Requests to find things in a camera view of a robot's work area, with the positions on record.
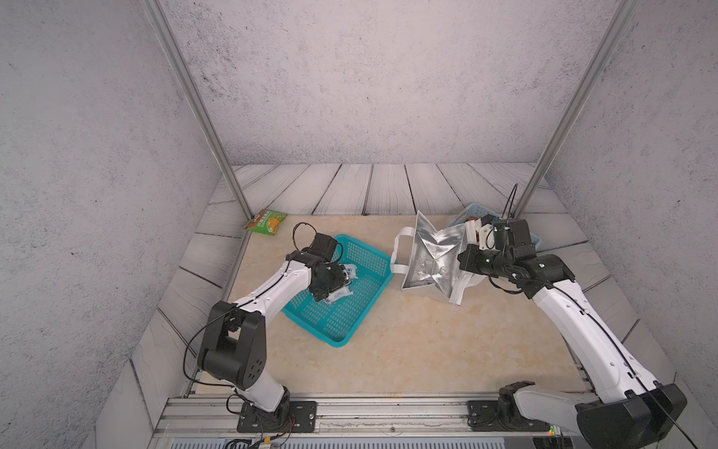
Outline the white ice pack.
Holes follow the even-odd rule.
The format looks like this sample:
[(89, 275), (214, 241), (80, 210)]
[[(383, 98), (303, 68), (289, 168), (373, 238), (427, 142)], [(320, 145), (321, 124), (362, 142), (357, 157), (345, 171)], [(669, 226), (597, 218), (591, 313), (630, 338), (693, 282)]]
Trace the white ice pack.
[(340, 299), (344, 299), (344, 297), (349, 297), (353, 295), (353, 291), (349, 288), (349, 286), (343, 286), (337, 291), (334, 291), (330, 293), (326, 299), (323, 300), (325, 304), (334, 304)]
[(344, 264), (344, 271), (346, 271), (347, 277), (350, 280), (355, 280), (358, 278), (358, 267), (353, 264)]

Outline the white insulated delivery bag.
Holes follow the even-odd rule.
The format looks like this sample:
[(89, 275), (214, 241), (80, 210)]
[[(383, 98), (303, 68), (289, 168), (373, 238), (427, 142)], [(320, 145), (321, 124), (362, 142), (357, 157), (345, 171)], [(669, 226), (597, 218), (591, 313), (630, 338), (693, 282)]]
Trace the white insulated delivery bag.
[[(411, 239), (407, 264), (396, 261), (403, 237)], [(459, 269), (458, 254), (469, 245), (465, 223), (438, 230), (424, 214), (417, 213), (415, 225), (405, 226), (396, 235), (390, 269), (403, 277), (402, 290), (459, 306), (465, 290), (486, 279)]]

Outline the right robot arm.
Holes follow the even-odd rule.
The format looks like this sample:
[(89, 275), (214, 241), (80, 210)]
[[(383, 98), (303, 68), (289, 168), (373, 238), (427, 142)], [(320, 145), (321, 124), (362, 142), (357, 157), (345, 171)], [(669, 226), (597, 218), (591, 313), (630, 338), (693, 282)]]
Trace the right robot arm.
[(662, 384), (607, 327), (574, 273), (555, 254), (538, 254), (527, 221), (469, 220), (462, 271), (504, 279), (557, 327), (594, 390), (570, 394), (529, 381), (502, 387), (497, 418), (508, 430), (538, 422), (580, 434), (593, 448), (643, 448), (665, 439), (687, 404), (675, 384)]

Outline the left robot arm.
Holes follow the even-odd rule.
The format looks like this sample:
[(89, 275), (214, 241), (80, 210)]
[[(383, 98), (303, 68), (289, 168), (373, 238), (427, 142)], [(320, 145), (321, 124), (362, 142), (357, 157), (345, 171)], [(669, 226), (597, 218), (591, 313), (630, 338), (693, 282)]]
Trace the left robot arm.
[(340, 264), (343, 254), (341, 243), (317, 232), (309, 246), (295, 247), (248, 296), (217, 302), (197, 333), (202, 338), (197, 367), (222, 387), (232, 387), (256, 411), (284, 419), (290, 394), (267, 370), (267, 326), (305, 290), (322, 302), (348, 286), (351, 278)]

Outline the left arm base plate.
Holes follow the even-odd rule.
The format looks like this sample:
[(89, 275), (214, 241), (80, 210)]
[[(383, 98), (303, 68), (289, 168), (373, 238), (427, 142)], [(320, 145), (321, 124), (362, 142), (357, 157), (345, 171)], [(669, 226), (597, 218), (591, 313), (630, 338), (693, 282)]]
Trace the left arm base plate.
[(239, 414), (237, 433), (312, 433), (316, 418), (316, 401), (284, 400), (274, 412), (266, 412), (245, 403)]

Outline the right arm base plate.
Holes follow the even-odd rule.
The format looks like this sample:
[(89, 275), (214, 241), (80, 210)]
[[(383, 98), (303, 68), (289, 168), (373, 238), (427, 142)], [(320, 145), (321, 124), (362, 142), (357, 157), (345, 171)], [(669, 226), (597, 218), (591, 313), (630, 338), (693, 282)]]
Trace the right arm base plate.
[(551, 426), (529, 420), (519, 413), (504, 411), (500, 400), (471, 400), (467, 402), (467, 425), (475, 432), (549, 432)]

